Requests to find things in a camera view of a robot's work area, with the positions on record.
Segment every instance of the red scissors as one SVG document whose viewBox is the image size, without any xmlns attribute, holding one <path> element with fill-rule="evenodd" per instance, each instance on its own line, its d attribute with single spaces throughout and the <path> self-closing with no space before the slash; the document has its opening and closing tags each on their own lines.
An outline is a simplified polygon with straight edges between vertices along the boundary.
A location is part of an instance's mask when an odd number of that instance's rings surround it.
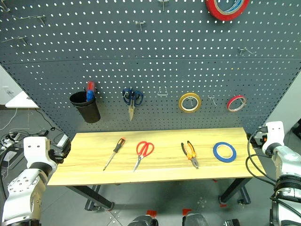
<svg viewBox="0 0 301 226">
<path fill-rule="evenodd" d="M 152 150 L 150 152 L 148 152 L 148 149 L 149 149 L 149 146 L 152 146 Z M 141 162 L 141 159 L 143 159 L 144 157 L 150 155 L 153 150 L 155 149 L 155 146 L 152 144 L 152 143 L 148 143 L 146 141 L 141 141 L 138 145 L 137 145 L 137 148 L 136 148 L 136 152 L 137 152 L 137 155 L 138 155 L 138 160 L 136 162 L 136 165 L 134 167 L 134 171 L 138 168 L 140 162 Z"/>
</svg>

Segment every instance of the wooden workbench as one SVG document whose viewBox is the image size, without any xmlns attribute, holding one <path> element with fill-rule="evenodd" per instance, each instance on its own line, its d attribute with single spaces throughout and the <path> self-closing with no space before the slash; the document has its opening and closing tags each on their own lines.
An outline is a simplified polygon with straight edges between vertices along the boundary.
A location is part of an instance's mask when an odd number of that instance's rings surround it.
<svg viewBox="0 0 301 226">
<path fill-rule="evenodd" d="M 113 153 L 118 140 L 126 142 L 105 171 L 103 167 Z M 142 159 L 133 173 L 137 161 L 136 146 L 140 141 L 152 142 L 153 153 Z M 181 149 L 181 142 L 189 140 L 197 153 L 199 169 L 195 169 Z M 213 155 L 213 146 L 227 142 L 237 151 L 235 161 L 224 163 Z M 227 148 L 220 154 L 228 157 Z M 247 139 L 243 128 L 188 129 L 129 132 L 77 133 L 71 151 L 52 176 L 50 186 L 78 186 L 120 184 L 147 181 L 191 180 L 209 178 L 249 178 L 246 169 Z M 253 158 L 264 171 L 259 159 Z M 255 175 L 260 173 L 249 164 Z"/>
</svg>

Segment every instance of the metal hook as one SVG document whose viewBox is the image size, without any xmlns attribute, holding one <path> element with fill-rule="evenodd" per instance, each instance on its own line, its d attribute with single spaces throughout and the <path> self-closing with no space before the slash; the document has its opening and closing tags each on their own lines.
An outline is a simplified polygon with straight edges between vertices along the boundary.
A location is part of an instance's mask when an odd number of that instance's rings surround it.
<svg viewBox="0 0 301 226">
<path fill-rule="evenodd" d="M 10 11 L 10 8 L 8 8 L 8 7 L 5 5 L 4 0 L 1 0 L 1 3 L 2 3 L 3 6 L 0 6 L 0 8 L 3 9 L 3 11 L 6 12 L 6 13 L 9 12 L 9 11 Z"/>
<path fill-rule="evenodd" d="M 162 91 L 161 91 L 161 87 L 159 86 L 159 92 L 158 92 L 158 96 L 168 96 L 168 92 L 167 92 L 167 87 L 165 86 L 165 94 L 159 94 L 159 93 L 161 93 Z"/>
<path fill-rule="evenodd" d="M 165 11 L 165 3 L 168 3 L 169 0 L 158 0 L 158 2 L 163 3 L 163 12 Z"/>
<path fill-rule="evenodd" d="M 145 24 L 146 22 L 143 21 L 143 22 L 140 22 L 140 21 L 134 21 L 135 22 L 135 25 L 140 25 L 140 31 L 142 31 L 142 25 Z"/>
<path fill-rule="evenodd" d="M 235 95 L 233 95 L 234 97 L 236 97 Z M 243 102 L 243 100 L 240 98 L 239 99 L 240 100 L 240 102 L 242 103 L 242 104 L 244 104 L 244 102 Z"/>
<path fill-rule="evenodd" d="M 211 97 L 208 95 L 208 98 L 213 101 L 215 106 L 217 106 L 216 102 L 214 101 L 214 98 L 215 98 L 214 95 L 212 95 Z"/>
<path fill-rule="evenodd" d="M 239 53 L 240 56 L 241 56 L 241 54 L 243 53 L 243 51 L 247 51 L 247 52 L 249 52 L 250 54 L 255 54 L 255 53 L 256 53 L 256 51 L 255 51 L 255 52 L 251 52 L 250 50 L 247 49 L 247 47 L 244 47 L 244 48 L 238 47 L 238 50 L 240 51 L 240 53 Z"/>
<path fill-rule="evenodd" d="M 127 91 L 126 91 L 126 92 L 124 92 L 124 95 L 123 95 L 122 97 L 126 97 L 126 94 L 127 94 Z"/>
<path fill-rule="evenodd" d="M 37 18 L 41 21 L 41 23 L 45 26 L 45 22 L 43 20 L 43 18 L 45 18 L 45 16 L 28 16 L 28 17 L 17 17 L 17 16 L 12 16 L 13 18 L 15 18 L 16 20 L 24 20 L 24 19 L 31 19 L 31 18 Z"/>
<path fill-rule="evenodd" d="M 24 37 L 17 36 L 17 37 L 15 37 L 15 38 L 11 38 L 11 39 L 4 40 L 4 41 L 2 41 L 1 43 L 7 42 L 7 41 L 12 41 L 12 40 L 19 40 L 19 39 L 21 39 L 21 40 L 24 42 L 24 44 L 27 45 L 27 42 L 25 41 L 25 38 L 26 38 L 26 36 L 24 36 Z"/>
<path fill-rule="evenodd" d="M 188 99 L 190 100 L 191 107 L 193 107 L 192 99 L 194 99 L 194 97 L 188 97 Z"/>
</svg>

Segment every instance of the gray pegboard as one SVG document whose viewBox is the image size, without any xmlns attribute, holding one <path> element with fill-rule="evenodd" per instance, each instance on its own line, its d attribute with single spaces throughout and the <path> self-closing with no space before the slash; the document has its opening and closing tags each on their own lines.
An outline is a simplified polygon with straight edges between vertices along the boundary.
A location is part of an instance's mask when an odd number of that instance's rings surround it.
<svg viewBox="0 0 301 226">
<path fill-rule="evenodd" d="M 227 8 L 234 0 L 222 1 Z M 275 108 L 301 69 L 299 0 L 250 1 L 237 19 L 218 21 L 203 0 L 6 1 L 1 13 L 0 62 L 30 97 L 70 137 L 83 131 L 195 129 L 243 126 L 253 132 Z M 45 15 L 15 20 L 15 16 Z M 134 20 L 146 21 L 143 31 Z M 239 55 L 238 47 L 256 54 Z M 85 123 L 69 96 L 97 82 L 102 119 Z M 158 96 L 159 87 L 168 96 Z M 129 121 L 125 87 L 145 94 Z M 186 92 L 203 104 L 193 114 L 178 109 Z M 233 95 L 248 99 L 230 113 Z M 214 95 L 217 106 L 208 99 Z"/>
<path fill-rule="evenodd" d="M 229 7 L 234 0 L 221 1 Z M 6 1 L 0 40 L 4 64 L 84 59 L 301 58 L 301 2 L 254 0 L 237 19 L 210 16 L 204 0 Z M 45 15 L 14 20 L 11 15 Z M 140 32 L 133 20 L 145 21 Z M 240 56 L 238 47 L 257 54 Z"/>
</svg>

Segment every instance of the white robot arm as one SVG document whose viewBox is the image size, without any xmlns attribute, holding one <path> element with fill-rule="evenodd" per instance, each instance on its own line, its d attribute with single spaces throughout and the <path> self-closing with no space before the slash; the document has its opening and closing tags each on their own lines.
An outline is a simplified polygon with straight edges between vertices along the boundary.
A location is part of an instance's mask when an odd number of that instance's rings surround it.
<svg viewBox="0 0 301 226">
<path fill-rule="evenodd" d="M 50 158 L 50 141 L 46 137 L 24 139 L 24 156 L 27 168 L 8 185 L 9 196 L 4 204 L 4 226 L 39 226 L 41 197 L 51 175 L 57 168 Z"/>
<path fill-rule="evenodd" d="M 286 205 L 301 213 L 301 156 L 284 146 L 284 129 L 281 121 L 268 122 L 263 129 L 267 129 L 268 137 L 262 151 L 272 158 L 277 177 L 270 210 L 270 225 L 300 226 L 300 216 Z"/>
</svg>

